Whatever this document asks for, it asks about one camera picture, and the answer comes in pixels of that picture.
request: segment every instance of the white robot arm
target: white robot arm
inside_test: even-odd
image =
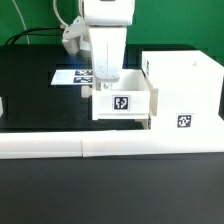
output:
[[[87,29],[93,72],[98,82],[117,82],[120,78],[127,26],[132,24],[134,8],[135,0],[79,0],[85,25],[66,27],[63,44],[70,54],[76,53],[77,36]]]

